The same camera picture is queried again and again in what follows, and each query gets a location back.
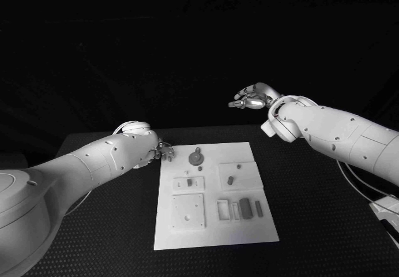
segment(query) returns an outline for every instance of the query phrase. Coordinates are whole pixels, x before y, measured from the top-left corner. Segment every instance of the dark curtain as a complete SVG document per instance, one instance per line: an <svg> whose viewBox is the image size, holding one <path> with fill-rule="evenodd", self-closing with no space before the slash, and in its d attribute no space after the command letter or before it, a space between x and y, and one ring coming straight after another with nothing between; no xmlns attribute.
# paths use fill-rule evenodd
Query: dark curtain
<svg viewBox="0 0 399 277"><path fill-rule="evenodd" d="M129 120L152 129L263 123L266 109L227 108L259 81L399 129L389 2L183 1L10 18L0 36L0 151L21 151L30 166L68 134L111 134Z"/></svg>

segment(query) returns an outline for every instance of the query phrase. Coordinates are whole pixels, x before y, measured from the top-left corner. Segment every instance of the textured table surface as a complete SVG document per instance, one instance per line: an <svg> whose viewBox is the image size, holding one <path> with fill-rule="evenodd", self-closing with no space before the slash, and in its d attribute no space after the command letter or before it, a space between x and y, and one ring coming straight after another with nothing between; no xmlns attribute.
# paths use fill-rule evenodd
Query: textured table surface
<svg viewBox="0 0 399 277"><path fill-rule="evenodd" d="M256 125L154 130L171 145L248 141L279 242L152 251L160 161L101 185L24 276L399 276L399 251L333 159ZM111 132L70 134L57 156Z"/></svg>

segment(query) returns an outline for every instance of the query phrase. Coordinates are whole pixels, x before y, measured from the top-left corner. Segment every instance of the table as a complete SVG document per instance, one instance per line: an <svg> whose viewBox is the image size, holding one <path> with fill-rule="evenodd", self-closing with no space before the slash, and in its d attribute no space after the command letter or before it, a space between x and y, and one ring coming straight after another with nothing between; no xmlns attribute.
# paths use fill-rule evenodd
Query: table
<svg viewBox="0 0 399 277"><path fill-rule="evenodd" d="M152 251L160 162L101 185L24 276L399 276L399 251L337 163L258 125L158 129L171 145L248 141L279 242ZM111 132L70 134L57 156Z"/></svg>

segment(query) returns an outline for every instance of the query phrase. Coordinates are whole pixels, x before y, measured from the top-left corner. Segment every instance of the screw hole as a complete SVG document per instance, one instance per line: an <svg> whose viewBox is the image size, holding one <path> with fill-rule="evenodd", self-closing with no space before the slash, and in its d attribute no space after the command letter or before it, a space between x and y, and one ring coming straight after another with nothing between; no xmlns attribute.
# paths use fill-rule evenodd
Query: screw hole
<svg viewBox="0 0 399 277"><path fill-rule="evenodd" d="M30 186L36 186L36 185L37 185L37 183L36 183L34 181L30 181L30 180L29 180L26 183L27 183Z"/></svg>

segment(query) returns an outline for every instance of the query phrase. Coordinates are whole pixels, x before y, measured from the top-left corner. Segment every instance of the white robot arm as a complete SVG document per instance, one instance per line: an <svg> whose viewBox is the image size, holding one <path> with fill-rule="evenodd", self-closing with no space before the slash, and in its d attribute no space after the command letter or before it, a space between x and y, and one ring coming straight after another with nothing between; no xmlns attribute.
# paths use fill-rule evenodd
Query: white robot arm
<svg viewBox="0 0 399 277"><path fill-rule="evenodd" d="M235 99L229 107L269 108L261 126L269 137L276 134L286 142L305 138L314 150L399 186L397 131L302 96L281 95L263 83L240 90Z"/></svg>
<svg viewBox="0 0 399 277"><path fill-rule="evenodd" d="M44 255L75 201L132 168L174 157L145 122L55 160L0 170L0 277L21 276Z"/></svg>

